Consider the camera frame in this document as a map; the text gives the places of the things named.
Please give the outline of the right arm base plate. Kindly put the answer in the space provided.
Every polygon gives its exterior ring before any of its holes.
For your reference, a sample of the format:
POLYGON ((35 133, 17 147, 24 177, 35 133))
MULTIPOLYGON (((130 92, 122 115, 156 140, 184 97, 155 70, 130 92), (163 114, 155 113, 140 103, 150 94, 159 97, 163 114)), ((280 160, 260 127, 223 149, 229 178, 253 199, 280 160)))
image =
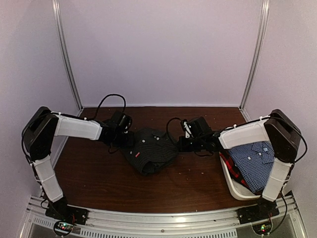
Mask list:
POLYGON ((253 223, 280 214, 277 205, 257 204, 237 210, 240 224, 253 223))

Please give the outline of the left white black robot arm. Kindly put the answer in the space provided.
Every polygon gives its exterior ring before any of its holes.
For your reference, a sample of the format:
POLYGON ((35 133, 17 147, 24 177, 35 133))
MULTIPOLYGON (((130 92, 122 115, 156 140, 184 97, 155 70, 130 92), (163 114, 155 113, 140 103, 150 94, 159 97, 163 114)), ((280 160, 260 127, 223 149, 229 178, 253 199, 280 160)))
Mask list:
POLYGON ((51 164, 54 138, 76 137, 100 141, 108 147, 132 147, 134 133, 129 130, 131 125, 132 118, 120 111, 114 112, 105 121, 52 112, 47 107, 40 107, 35 112, 22 130, 21 147, 49 202, 48 211, 52 211, 60 220, 71 216, 71 209, 51 164))

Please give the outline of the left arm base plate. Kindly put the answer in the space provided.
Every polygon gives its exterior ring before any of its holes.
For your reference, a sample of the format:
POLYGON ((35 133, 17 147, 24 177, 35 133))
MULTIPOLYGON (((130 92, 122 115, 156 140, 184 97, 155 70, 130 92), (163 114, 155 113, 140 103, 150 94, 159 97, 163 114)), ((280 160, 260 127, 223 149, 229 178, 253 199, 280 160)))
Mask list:
POLYGON ((49 205, 45 215, 59 221, 65 221, 70 224, 85 225, 88 216, 88 210, 72 207, 69 205, 49 205))

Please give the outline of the black pinstriped long sleeve shirt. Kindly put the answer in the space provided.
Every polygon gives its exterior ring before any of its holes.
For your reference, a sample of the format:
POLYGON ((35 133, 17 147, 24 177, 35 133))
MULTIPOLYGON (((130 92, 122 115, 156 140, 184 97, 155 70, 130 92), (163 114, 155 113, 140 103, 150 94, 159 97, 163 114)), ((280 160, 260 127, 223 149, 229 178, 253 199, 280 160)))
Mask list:
POLYGON ((177 147, 166 132, 142 128, 134 134, 135 143, 120 149, 125 159, 140 174, 154 174, 172 164, 178 156, 177 147))

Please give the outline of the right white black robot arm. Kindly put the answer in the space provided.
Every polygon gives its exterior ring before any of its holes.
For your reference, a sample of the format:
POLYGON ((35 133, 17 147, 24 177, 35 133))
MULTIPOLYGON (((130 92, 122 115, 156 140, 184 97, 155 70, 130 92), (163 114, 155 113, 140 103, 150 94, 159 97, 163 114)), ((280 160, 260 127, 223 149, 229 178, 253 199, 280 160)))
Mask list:
POLYGON ((184 120, 184 135, 177 147, 181 152, 219 153, 231 195, 241 201, 264 199, 254 207, 254 215, 264 219, 282 195, 295 164, 301 131, 279 109, 269 115, 213 131, 203 117, 184 120))

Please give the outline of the white plastic bin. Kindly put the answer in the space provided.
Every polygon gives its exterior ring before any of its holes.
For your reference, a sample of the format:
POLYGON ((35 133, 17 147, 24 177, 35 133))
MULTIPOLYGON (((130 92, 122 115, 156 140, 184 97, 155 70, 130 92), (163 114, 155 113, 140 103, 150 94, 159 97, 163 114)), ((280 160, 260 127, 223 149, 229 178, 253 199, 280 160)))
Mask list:
POLYGON ((254 142, 222 150, 222 168, 231 195, 237 200, 260 198, 264 188, 263 143, 254 142))

